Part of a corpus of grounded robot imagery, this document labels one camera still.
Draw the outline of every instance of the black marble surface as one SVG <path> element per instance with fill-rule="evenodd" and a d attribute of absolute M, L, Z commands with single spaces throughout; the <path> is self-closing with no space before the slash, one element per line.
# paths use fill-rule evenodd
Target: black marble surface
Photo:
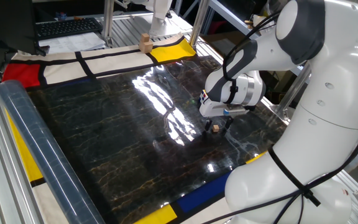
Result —
<path fill-rule="evenodd" d="M 29 92 L 106 223 L 134 223 L 280 138 L 286 126 L 261 103 L 203 134 L 198 97 L 218 67 L 193 58 Z"/>

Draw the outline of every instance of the yellow stripe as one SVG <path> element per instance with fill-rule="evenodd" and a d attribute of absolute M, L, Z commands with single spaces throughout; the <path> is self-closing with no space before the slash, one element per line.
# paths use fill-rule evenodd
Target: yellow stripe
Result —
<path fill-rule="evenodd" d="M 169 47 L 157 47 L 151 51 L 151 55 L 153 55 L 158 62 L 191 57 L 195 54 L 196 52 L 191 48 L 186 39 L 183 39 L 179 44 Z"/>
<path fill-rule="evenodd" d="M 250 164 L 251 162 L 254 162 L 255 160 L 259 159 L 261 156 L 263 156 L 267 151 L 264 151 L 262 152 L 261 154 L 259 154 L 259 156 L 253 158 L 253 159 L 250 159 L 246 162 L 246 164 Z"/>
<path fill-rule="evenodd" d="M 37 164 L 32 158 L 29 148 L 25 145 L 22 136 L 20 135 L 19 131 L 17 130 L 15 124 L 13 123 L 7 111 L 6 114 L 9 120 L 9 124 L 11 125 L 13 137 L 16 142 L 17 149 L 19 150 L 20 156 L 22 158 L 24 169 L 25 172 L 27 173 L 27 177 L 29 178 L 29 181 L 32 182 L 33 180 L 41 179 L 42 178 L 41 171 L 40 169 L 38 169 Z"/>
<path fill-rule="evenodd" d="M 135 224 L 167 224 L 176 218 L 177 215 L 173 211 L 171 205 L 166 205 L 135 222 Z"/>

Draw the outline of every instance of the white robot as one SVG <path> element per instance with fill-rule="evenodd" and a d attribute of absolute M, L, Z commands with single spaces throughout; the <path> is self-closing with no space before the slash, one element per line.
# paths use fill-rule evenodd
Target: white robot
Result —
<path fill-rule="evenodd" d="M 160 37 L 164 35 L 167 25 L 165 24 L 165 17 L 170 16 L 169 9 L 172 0 L 123 0 L 122 3 L 115 0 L 116 3 L 122 7 L 127 8 L 129 3 L 142 4 L 146 9 L 154 12 L 151 28 L 149 34 L 151 37 Z"/>
<path fill-rule="evenodd" d="M 306 185 L 343 165 L 358 143 L 358 4 L 349 1 L 290 1 L 275 31 L 243 45 L 227 61 L 226 75 L 223 68 L 209 75 L 201 114 L 244 112 L 264 95 L 263 81 L 253 71 L 289 70 L 306 60 L 313 76 L 273 153 L 236 168 L 227 180 L 226 200 L 233 211 L 298 190 L 273 156 Z M 311 192 L 300 223 L 348 221 L 351 199 L 344 186 L 330 179 Z M 275 223 L 289 200 L 236 215 L 230 224 Z M 298 197 L 280 223 L 296 223 L 300 212 Z"/>

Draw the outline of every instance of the wooden block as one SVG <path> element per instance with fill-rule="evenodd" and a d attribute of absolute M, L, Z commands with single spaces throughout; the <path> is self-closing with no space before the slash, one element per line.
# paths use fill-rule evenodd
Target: wooden block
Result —
<path fill-rule="evenodd" d="M 219 126 L 216 125 L 216 124 L 214 126 L 212 126 L 212 132 L 218 133 L 219 132 Z"/>
<path fill-rule="evenodd" d="M 153 50 L 153 42 L 151 40 L 148 42 L 141 42 L 139 44 L 139 49 L 144 54 L 150 53 Z"/>
<path fill-rule="evenodd" d="M 150 36 L 148 34 L 142 34 L 140 37 L 140 42 L 141 43 L 145 43 L 148 42 L 150 40 Z"/>

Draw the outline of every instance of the keyboard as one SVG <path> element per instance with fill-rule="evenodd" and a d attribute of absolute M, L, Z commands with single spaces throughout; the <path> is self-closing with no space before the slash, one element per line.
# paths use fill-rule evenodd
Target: keyboard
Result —
<path fill-rule="evenodd" d="M 46 40 L 69 35 L 102 31 L 102 25 L 95 18 L 36 24 L 38 40 Z"/>

